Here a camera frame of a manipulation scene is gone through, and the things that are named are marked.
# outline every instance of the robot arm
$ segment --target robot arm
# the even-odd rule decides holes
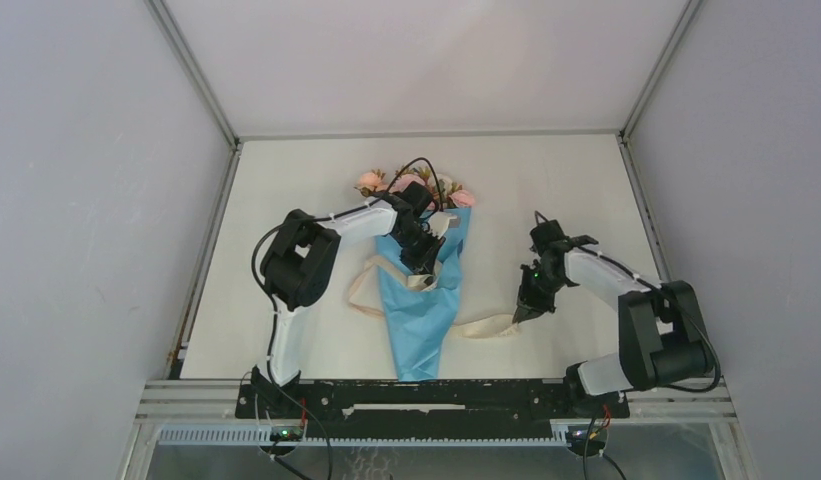
[[[660,284],[613,260],[589,236],[568,237],[556,220],[531,231],[539,260],[523,265],[514,322],[555,311],[555,294],[581,285],[619,315],[619,352],[570,366],[566,383],[575,397],[648,390],[704,375],[715,366],[698,301],[686,282]],[[672,325],[660,334],[657,322]]]
[[[306,312],[327,289],[342,249],[390,235],[402,248],[402,263],[414,274],[433,280],[430,275],[444,234],[457,217],[436,212],[422,222],[420,216],[431,200],[425,187],[413,183],[401,193],[385,192],[374,202],[327,219],[315,219],[301,210],[287,215],[260,262],[263,290],[277,310],[271,337],[266,338],[266,355],[257,361],[261,376],[284,386],[299,375]]]

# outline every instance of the black mounting plate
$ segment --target black mounting plate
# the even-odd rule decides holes
[[[293,392],[324,424],[331,438],[546,438],[550,419],[583,418],[575,413],[559,380],[300,380]],[[250,384],[242,385],[239,398],[236,418],[254,418],[255,398],[261,418],[266,411],[273,419],[301,417],[300,409],[271,407]],[[609,402],[608,408],[614,418],[630,416],[625,397],[621,402]],[[317,428],[308,429],[307,434],[310,438],[322,436]]]

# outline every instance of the white table surface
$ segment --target white table surface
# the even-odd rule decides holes
[[[240,378],[265,354],[271,304],[249,269],[255,242],[295,208],[321,215],[362,201],[363,172],[392,172],[425,156],[437,172],[477,197],[462,266],[457,323],[512,313],[519,265],[533,258],[533,211],[568,235],[589,234],[602,250],[656,275],[623,160],[612,135],[467,136],[266,140],[244,144],[230,200],[189,340],[182,378]],[[302,349],[303,378],[395,378],[383,323],[352,311],[345,298],[367,240],[336,260],[331,283],[312,307]],[[371,276],[363,295],[378,305]],[[613,310],[583,288],[566,288],[558,310],[493,340],[447,338],[440,378],[555,378],[567,366],[617,349]]]

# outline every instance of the glass panel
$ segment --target glass panel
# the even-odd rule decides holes
[[[614,425],[606,452],[630,479],[721,480],[707,425]],[[581,458],[562,447],[334,447],[336,480],[345,479],[580,479]],[[327,475],[321,447],[285,457],[314,479]],[[589,459],[590,480],[619,475]],[[148,476],[154,480],[295,479],[254,447],[158,446]]]

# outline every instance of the wire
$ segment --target wire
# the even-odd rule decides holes
[[[660,296],[663,300],[665,300],[667,303],[669,303],[669,305],[671,305],[673,308],[675,308],[679,312],[681,312],[681,315],[686,317],[687,320],[690,321],[690,325],[692,325],[693,328],[696,330],[696,332],[698,332],[699,336],[702,339],[702,343],[704,343],[705,348],[707,348],[707,350],[710,352],[710,355],[713,357],[713,381],[707,387],[704,387],[704,388],[690,388],[690,387],[684,387],[684,386],[681,386],[681,385],[672,385],[672,384],[661,385],[661,387],[669,388],[669,389],[672,389],[672,390],[678,390],[678,391],[681,391],[681,392],[688,392],[688,393],[707,393],[707,392],[713,391],[714,389],[716,389],[716,387],[719,386],[719,382],[722,380],[722,365],[719,363],[719,356],[716,354],[716,349],[713,348],[713,344],[710,343],[710,339],[707,337],[707,335],[705,335],[704,331],[702,331],[702,329],[698,326],[697,321],[692,316],[692,314],[690,314],[686,309],[681,307],[681,305],[674,298],[671,298],[669,295],[666,295],[665,293],[663,293],[663,290],[655,287],[651,283],[649,283],[649,282],[643,280],[642,278],[640,278],[639,275],[635,274],[630,268],[626,267],[622,263],[608,257],[607,255],[604,255],[603,253],[596,252],[595,250],[590,250],[590,249],[584,248],[582,246],[578,246],[577,248],[579,250],[581,250],[582,252],[586,252],[590,255],[593,255],[597,258],[600,258],[601,260],[613,265],[614,267],[618,268],[623,273],[625,273],[625,275],[628,275],[629,277],[631,277],[634,281],[636,281],[640,285],[643,285],[644,287],[648,288],[650,291],[652,291],[655,294],[657,294],[658,296]]]
[[[593,427],[595,426],[595,421],[598,420],[598,411],[593,415],[593,418],[590,419],[590,426],[587,427],[587,436],[584,437],[584,456],[582,460],[584,461],[584,480],[590,480],[590,475],[587,473],[587,456],[588,450],[587,447],[590,445],[590,437],[593,434]]]
[[[292,465],[290,465],[289,463],[287,463],[286,460],[282,459],[281,457],[273,456],[272,460],[274,460],[275,463],[277,463],[281,467],[287,469],[290,473],[292,473],[296,477],[300,478],[301,480],[313,480],[312,478],[308,477],[307,475],[304,475],[303,473],[301,473],[301,471],[298,470],[297,468],[295,468]]]
[[[626,476],[625,476],[625,472],[623,472],[623,471],[622,471],[622,469],[621,469],[621,468],[619,468],[619,464],[618,464],[618,463],[616,463],[616,462],[615,462],[612,458],[610,458],[610,456],[609,456],[609,455],[607,455],[606,453],[602,453],[602,454],[601,454],[601,456],[602,456],[602,458],[604,458],[605,460],[607,460],[607,463],[609,463],[609,464],[613,465],[613,468],[615,468],[615,469],[616,469],[616,471],[617,471],[617,472],[619,472],[619,476],[620,476],[620,477],[622,477],[622,480],[628,480],[628,477],[626,477]]]
[[[434,183],[436,183],[436,186],[437,186],[437,194],[439,195],[438,205],[439,205],[439,211],[441,212],[445,209],[443,207],[443,205],[445,204],[445,195],[443,195],[442,186],[440,186],[440,184],[439,184],[439,177],[437,177],[437,175],[436,175],[436,170],[434,170],[433,164],[431,163],[430,160],[428,160],[425,157],[419,157],[419,158],[411,161],[407,165],[404,165],[403,167],[401,167],[401,170],[399,170],[398,173],[395,174],[395,178],[393,178],[392,181],[389,182],[389,185],[387,185],[386,191],[389,192],[390,190],[392,190],[392,187],[393,187],[393,185],[395,185],[395,182],[398,180],[398,178],[401,177],[401,175],[403,175],[404,172],[407,171],[407,169],[409,169],[414,164],[419,163],[419,162],[425,162],[426,164],[428,164],[428,168],[431,169],[431,175],[434,177]]]

